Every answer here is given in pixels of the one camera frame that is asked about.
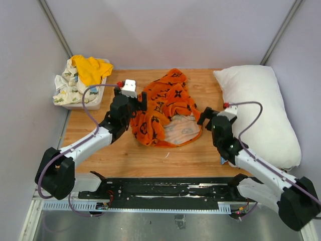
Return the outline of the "orange patterned plush pillowcase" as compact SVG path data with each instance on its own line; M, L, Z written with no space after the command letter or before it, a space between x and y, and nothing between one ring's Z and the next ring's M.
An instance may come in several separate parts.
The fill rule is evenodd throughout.
M174 68L144 88L147 110L130 121L139 143L158 148L187 145L200 137L200 111L187 87L187 77Z

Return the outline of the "white pillow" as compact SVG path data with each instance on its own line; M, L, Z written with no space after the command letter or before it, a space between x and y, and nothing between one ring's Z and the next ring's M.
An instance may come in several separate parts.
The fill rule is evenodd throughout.
M301 149L288 120L276 75L271 67L242 65L215 70L224 102L237 103L235 137L279 169L301 163Z

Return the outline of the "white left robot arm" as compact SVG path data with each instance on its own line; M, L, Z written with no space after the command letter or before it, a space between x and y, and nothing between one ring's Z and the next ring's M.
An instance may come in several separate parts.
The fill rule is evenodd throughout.
M104 120L96 129L78 141L59 150L49 148L44 152L35 183L43 198L62 200L73 192L90 192L95 198L107 194L105 179L96 172L76 174L76 168L100 149L113 144L128 130L131 118L147 110L147 93L141 99L117 93Z

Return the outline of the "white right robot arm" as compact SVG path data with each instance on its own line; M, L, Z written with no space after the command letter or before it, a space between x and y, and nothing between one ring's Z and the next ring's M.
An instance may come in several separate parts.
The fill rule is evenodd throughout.
M244 197L268 207L295 231L320 219L320 200L308 178L298 179L274 167L233 135L237 111L238 104L225 103L223 111L207 107L197 122L202 125L208 119L205 128L211 132L213 145L221 158L254 176L235 176L227 188L228 197L234 201Z

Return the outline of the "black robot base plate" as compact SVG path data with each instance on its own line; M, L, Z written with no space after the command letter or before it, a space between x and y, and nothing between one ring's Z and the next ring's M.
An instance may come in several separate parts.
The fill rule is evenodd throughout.
M107 178L102 190L82 191L78 198L112 196L112 208L148 211L215 210L220 202L246 203L230 181L230 177Z

